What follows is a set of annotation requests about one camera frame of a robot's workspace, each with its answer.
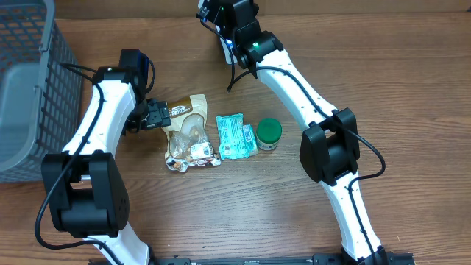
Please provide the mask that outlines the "brown snack packet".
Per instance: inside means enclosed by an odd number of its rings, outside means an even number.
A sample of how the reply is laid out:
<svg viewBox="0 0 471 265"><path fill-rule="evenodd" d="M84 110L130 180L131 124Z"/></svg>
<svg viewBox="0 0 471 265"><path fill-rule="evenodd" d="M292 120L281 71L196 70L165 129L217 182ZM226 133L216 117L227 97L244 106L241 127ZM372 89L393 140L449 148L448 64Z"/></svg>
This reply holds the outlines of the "brown snack packet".
<svg viewBox="0 0 471 265"><path fill-rule="evenodd" d="M171 124L163 128L167 136L166 165L169 170L184 173L190 167L221 165L205 132L208 104L205 95L194 94L169 104Z"/></svg>

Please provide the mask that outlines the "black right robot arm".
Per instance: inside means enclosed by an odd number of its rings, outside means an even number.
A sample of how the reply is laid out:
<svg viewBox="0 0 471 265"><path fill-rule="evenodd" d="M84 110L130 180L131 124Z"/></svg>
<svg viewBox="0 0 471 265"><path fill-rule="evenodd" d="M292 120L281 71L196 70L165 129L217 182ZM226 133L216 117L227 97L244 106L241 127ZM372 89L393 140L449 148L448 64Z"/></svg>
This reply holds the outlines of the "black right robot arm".
<svg viewBox="0 0 471 265"><path fill-rule="evenodd" d="M232 63L269 87L302 130L300 162L320 183L341 231L343 264L387 264L362 200L358 172L360 145L377 149L358 134L353 112L338 110L323 99L296 69L274 33L262 30L253 0L202 0L196 17L214 24Z"/></svg>

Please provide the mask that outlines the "teal tissue pack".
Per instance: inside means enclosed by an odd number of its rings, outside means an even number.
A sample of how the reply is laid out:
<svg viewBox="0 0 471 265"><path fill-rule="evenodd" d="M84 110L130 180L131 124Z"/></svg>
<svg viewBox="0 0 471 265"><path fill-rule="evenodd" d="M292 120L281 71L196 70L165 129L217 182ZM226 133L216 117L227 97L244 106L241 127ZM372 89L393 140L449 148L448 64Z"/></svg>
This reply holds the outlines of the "teal tissue pack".
<svg viewBox="0 0 471 265"><path fill-rule="evenodd" d="M246 143L246 148L249 156L254 156L258 154L258 145L256 142L256 137L253 132L253 128L250 124L243 125L244 139Z"/></svg>

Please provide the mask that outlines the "light blue wipes pack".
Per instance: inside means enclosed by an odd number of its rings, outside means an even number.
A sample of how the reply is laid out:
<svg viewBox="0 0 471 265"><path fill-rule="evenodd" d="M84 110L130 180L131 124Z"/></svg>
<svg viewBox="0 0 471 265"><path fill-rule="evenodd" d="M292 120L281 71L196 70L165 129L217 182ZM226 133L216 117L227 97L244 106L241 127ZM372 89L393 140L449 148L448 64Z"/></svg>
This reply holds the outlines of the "light blue wipes pack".
<svg viewBox="0 0 471 265"><path fill-rule="evenodd" d="M243 117L242 113L216 117L220 139L219 152L222 160L249 157L243 132Z"/></svg>

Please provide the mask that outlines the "green lid jar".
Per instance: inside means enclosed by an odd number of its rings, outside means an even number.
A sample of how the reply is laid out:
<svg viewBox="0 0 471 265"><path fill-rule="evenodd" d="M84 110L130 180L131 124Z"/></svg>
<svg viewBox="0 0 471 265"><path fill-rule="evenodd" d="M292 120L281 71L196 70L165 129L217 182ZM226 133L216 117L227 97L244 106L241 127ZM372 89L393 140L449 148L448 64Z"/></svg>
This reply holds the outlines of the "green lid jar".
<svg viewBox="0 0 471 265"><path fill-rule="evenodd" d="M283 128L277 119L262 119L256 130L257 145L262 150L273 150L279 144Z"/></svg>

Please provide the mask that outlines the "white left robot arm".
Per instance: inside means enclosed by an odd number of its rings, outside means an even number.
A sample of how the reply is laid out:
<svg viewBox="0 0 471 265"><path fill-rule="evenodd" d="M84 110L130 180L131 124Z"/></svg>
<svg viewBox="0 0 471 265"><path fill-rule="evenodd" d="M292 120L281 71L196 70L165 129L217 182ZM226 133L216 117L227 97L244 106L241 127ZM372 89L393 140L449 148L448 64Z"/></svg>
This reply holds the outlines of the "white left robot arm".
<svg viewBox="0 0 471 265"><path fill-rule="evenodd" d="M63 68L88 79L92 98L78 130L41 164L46 197L35 220L37 242L50 250L93 245L106 264L156 264L152 248L129 223L130 199L115 161L126 133L167 127L165 101L148 98L153 62L138 49L121 51L118 66Z"/></svg>

